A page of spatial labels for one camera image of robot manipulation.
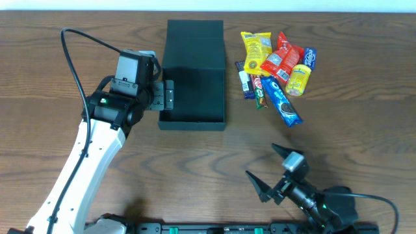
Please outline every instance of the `wooden table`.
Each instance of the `wooden table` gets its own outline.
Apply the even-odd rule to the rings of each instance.
[[[275,142],[304,150],[310,182],[324,189],[392,199],[399,233],[416,232],[416,15],[342,13],[0,12],[0,232],[23,229],[55,183],[77,134],[81,100],[60,44],[74,27],[121,49],[163,57],[169,19],[224,20],[227,53],[224,132],[161,131],[147,112],[111,162],[88,220],[103,213],[165,222],[304,220],[289,200],[261,203],[244,175],[271,185],[283,171]],[[245,58],[241,31],[284,31],[318,50],[304,119],[288,128],[269,101],[243,100],[234,65]],[[87,94],[114,74],[118,55],[68,34]],[[357,200],[363,221],[393,225],[384,203]]]

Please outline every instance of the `blue wrapper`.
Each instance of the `blue wrapper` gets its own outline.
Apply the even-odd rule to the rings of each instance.
[[[313,71],[315,69],[316,59],[317,59],[317,49],[306,47],[305,55],[304,55],[304,65],[308,66]]]
[[[303,122],[273,76],[261,78],[261,84],[288,127]]]

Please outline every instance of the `wooden surface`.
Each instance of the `wooden surface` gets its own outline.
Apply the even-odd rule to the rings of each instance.
[[[399,233],[415,233],[416,15],[330,13],[0,12],[0,233],[23,229],[55,183],[77,134],[81,100],[60,44],[74,27],[121,49],[163,57],[168,19],[223,19],[227,53],[224,132],[161,131],[146,112],[111,162],[88,220],[103,213],[165,222],[304,220],[290,201],[261,203],[244,175],[273,185],[282,173],[275,142],[306,151],[310,182],[323,189],[392,199]],[[304,119],[286,127],[269,101],[243,100],[234,62],[241,31],[284,31],[318,50],[305,94],[292,97]],[[114,74],[118,55],[68,35],[86,93]],[[357,200],[361,220],[393,225],[384,203]]]

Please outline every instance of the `cable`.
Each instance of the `cable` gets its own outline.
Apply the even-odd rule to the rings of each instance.
[[[101,40],[98,40],[97,38],[94,38],[88,34],[85,34],[81,31],[78,31],[76,29],[70,29],[70,28],[64,28],[61,32],[60,32],[60,40],[62,42],[62,48],[64,49],[64,54],[66,57],[66,60],[68,61],[68,66],[70,67],[70,70],[72,72],[73,78],[75,79],[75,83],[77,84],[79,93],[81,95],[81,99],[83,100],[83,105],[84,105],[84,110],[85,110],[85,116],[86,116],[86,140],[85,140],[85,145],[84,145],[84,149],[81,152],[81,155],[79,156],[78,162],[75,165],[75,167],[73,168],[73,171],[71,173],[71,175],[69,176],[64,188],[62,189],[62,192],[60,193],[58,200],[57,200],[57,204],[55,205],[55,208],[53,208],[53,212],[52,215],[49,217],[49,225],[47,227],[47,234],[52,234],[52,230],[53,230],[53,224],[55,224],[55,220],[57,219],[57,213],[59,210],[59,207],[65,197],[65,193],[68,190],[69,186],[71,185],[71,182],[73,180],[73,178],[75,177],[81,163],[83,162],[83,159],[85,158],[85,155],[88,153],[88,147],[90,146],[90,139],[91,139],[91,117],[90,117],[90,113],[88,111],[88,103],[86,102],[86,97],[85,97],[85,93],[83,90],[83,86],[81,85],[81,82],[79,81],[77,72],[75,71],[75,68],[73,67],[72,61],[71,61],[71,57],[70,54],[68,53],[68,48],[66,47],[66,42],[65,42],[65,32],[73,32],[76,34],[79,34],[81,36],[85,36],[86,38],[89,38],[103,46],[106,46],[110,49],[113,49],[117,52],[121,52],[119,49],[105,43],[102,42]]]
[[[385,202],[385,203],[389,204],[395,212],[395,224],[393,226],[393,229],[391,230],[391,234],[395,234],[397,232],[398,221],[400,219],[400,215],[398,213],[398,209],[397,209],[396,205],[392,201],[388,200],[387,198],[383,198],[383,197],[375,196],[375,195],[368,195],[368,194],[322,192],[322,191],[315,191],[315,192],[318,192],[318,193],[323,194],[323,195],[328,195],[328,196],[347,196],[347,197],[353,197],[353,198],[370,198],[370,199]]]

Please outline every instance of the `red snack bag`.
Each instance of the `red snack bag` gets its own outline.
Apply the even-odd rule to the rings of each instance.
[[[261,68],[286,85],[293,67],[301,58],[300,53],[304,53],[304,50],[292,46],[282,32],[279,33],[278,48],[264,61]]]

